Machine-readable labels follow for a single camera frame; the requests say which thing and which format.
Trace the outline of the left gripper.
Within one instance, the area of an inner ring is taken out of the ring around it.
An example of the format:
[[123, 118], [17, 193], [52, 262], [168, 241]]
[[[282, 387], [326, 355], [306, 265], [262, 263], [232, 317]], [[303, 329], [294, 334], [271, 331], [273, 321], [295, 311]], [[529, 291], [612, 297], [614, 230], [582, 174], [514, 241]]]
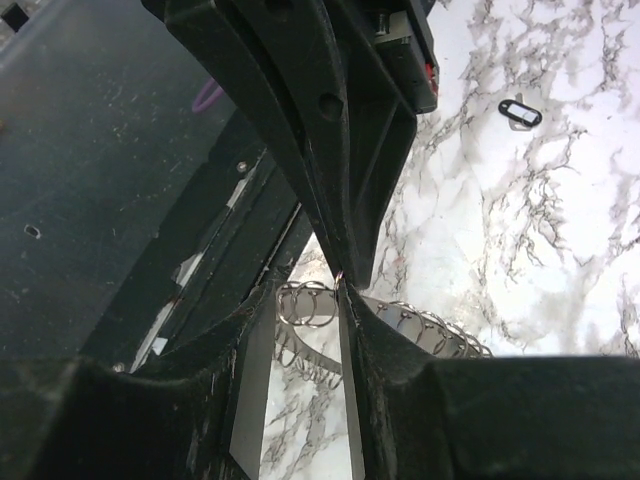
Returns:
[[235, 4], [297, 116], [304, 189], [327, 262], [359, 289], [371, 283], [378, 231], [416, 133], [411, 107], [437, 108], [439, 65], [427, 22], [434, 4], [375, 1], [372, 19], [362, 1]]

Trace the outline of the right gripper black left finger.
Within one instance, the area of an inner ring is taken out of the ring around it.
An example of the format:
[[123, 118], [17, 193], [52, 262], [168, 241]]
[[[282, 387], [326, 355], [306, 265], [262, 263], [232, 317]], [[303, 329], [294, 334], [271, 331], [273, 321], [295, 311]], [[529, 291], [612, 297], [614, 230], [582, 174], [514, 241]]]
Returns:
[[1, 365], [5, 479], [255, 479], [275, 285], [131, 374], [98, 362]]

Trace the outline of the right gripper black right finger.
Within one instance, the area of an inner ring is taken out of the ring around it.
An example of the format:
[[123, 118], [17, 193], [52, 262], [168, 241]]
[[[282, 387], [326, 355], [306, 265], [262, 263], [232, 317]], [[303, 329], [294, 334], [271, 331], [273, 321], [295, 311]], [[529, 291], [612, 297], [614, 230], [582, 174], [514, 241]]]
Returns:
[[635, 479], [639, 363], [437, 359], [343, 381], [356, 479]]

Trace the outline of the steel disc with keyrings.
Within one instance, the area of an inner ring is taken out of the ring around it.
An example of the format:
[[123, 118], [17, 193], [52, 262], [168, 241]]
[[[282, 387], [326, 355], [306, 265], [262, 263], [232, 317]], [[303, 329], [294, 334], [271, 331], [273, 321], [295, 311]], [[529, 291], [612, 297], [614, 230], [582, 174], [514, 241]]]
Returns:
[[[476, 337], [440, 316], [402, 302], [361, 296], [344, 281], [329, 287], [321, 282], [286, 282], [275, 294], [274, 358], [296, 369], [303, 379], [334, 390], [386, 374], [402, 382], [437, 359], [491, 358]], [[336, 361], [309, 346], [302, 330], [340, 332], [341, 359]]]

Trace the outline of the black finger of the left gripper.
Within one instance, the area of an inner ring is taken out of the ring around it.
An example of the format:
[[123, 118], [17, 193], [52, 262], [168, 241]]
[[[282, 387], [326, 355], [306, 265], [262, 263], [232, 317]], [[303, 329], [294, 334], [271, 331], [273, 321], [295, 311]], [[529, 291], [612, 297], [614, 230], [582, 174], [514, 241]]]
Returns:
[[261, 1], [168, 1], [164, 24], [243, 111], [309, 215], [333, 274], [344, 271], [327, 210], [312, 181], [312, 153], [299, 110], [267, 47], [277, 20]]

